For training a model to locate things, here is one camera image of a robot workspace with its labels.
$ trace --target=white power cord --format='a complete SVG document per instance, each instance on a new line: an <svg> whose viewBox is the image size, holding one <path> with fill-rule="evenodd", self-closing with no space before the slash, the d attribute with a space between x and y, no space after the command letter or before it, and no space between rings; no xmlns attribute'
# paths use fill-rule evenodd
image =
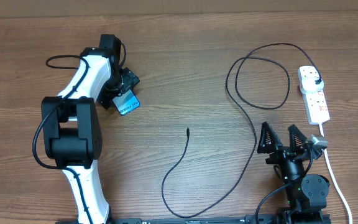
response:
<svg viewBox="0 0 358 224"><path fill-rule="evenodd" d="M323 130L323 124L319 123L318 127L320 129L320 134L322 136L324 136L324 130ZM329 159L328 159L328 152L327 149L324 150L324 157L326 158L326 163L327 163L327 168L328 168L328 172L329 175L331 176L331 179L333 180L334 186L336 191L338 192L339 196L341 197L343 204L346 207L346 211L347 211L347 216L349 217L349 224L353 224L353 218L352 218L352 212L351 212L351 208L349 207L349 205L347 204L347 201L345 199L345 196L343 196L341 189L339 189L339 186L336 182L335 176L334 176L334 172L333 169L331 168L331 164L329 163Z"/></svg>

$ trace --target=table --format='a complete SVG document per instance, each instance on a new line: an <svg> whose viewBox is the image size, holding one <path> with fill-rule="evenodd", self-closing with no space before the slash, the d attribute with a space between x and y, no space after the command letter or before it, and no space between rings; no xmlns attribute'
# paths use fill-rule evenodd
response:
<svg viewBox="0 0 358 224"><path fill-rule="evenodd" d="M54 223L76 219L65 176L34 161L31 142L40 123L40 104L71 80L73 70L45 66L53 55L79 54L97 47L100 34L116 34L127 47L126 66L140 78L135 92L142 104L127 116L98 106L103 133L99 173L115 218L174 218L161 199L161 181L180 158L191 130L188 152L170 174L165 194L172 209L196 213L223 196L239 177L254 145L250 126L224 89L232 63L252 49L274 42L299 45L323 76L331 120L324 124L332 167L358 223L358 11L94 16L0 19L0 223ZM309 65L297 49L272 47L256 54L277 60L290 72L285 105L273 111L244 105L255 124L268 121L288 144L287 127L318 133L305 115L297 69ZM76 60L55 61L77 65ZM239 91L258 105L278 105L287 79L281 68L249 61ZM229 79L234 91L234 76ZM38 152L48 160L39 138ZM267 155L254 154L237 189L200 217L241 217L281 186ZM311 173L331 180L324 159ZM279 194L262 207L285 206ZM333 185L328 207L333 223L346 211Z"/></svg>

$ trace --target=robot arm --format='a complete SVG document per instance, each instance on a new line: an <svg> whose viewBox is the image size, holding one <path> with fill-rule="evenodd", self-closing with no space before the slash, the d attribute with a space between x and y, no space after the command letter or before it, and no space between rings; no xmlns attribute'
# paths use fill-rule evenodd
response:
<svg viewBox="0 0 358 224"><path fill-rule="evenodd" d="M98 48L88 47L81 53L89 68L76 91L61 102L84 75L86 64L83 61L58 96L47 96L42 101L44 119L53 111L43 127L45 152L67 176L78 207L78 219L70 223L112 222L98 174L102 135L95 102L108 109L113 99L139 83L128 68L119 68L120 49L118 38L102 35ZM68 121L76 121L77 128L60 127L60 123Z"/></svg>

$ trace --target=power strip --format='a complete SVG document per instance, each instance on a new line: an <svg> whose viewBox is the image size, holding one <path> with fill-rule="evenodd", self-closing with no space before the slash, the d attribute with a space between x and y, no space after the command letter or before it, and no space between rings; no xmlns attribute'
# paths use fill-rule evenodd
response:
<svg viewBox="0 0 358 224"><path fill-rule="evenodd" d="M309 124L318 124L320 128L320 134L324 136L323 123L330 119L327 101L323 91L324 83L321 82L322 85L315 84L314 81L318 79L318 74L313 66L300 67L298 70L298 76L299 88L302 92L303 101L305 102L306 115L308 116ZM343 201L343 204L346 207L347 215L349 217L349 224L353 224L351 209L336 182L334 172L328 159L327 149L324 150L324 157L326 159L329 175L331 176L335 189L337 190Z"/></svg>

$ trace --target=plug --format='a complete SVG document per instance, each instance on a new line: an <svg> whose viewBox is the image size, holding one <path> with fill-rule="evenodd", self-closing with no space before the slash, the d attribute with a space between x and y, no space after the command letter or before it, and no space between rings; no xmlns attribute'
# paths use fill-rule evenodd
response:
<svg viewBox="0 0 358 224"><path fill-rule="evenodd" d="M302 66L298 69L298 77L309 124L322 124L328 121L330 117L323 91L324 82L315 83L319 78L316 69L313 66Z"/></svg>
<svg viewBox="0 0 358 224"><path fill-rule="evenodd" d="M314 66L302 66L298 69L299 87L303 94L321 91L324 88L324 81L319 84L319 74Z"/></svg>

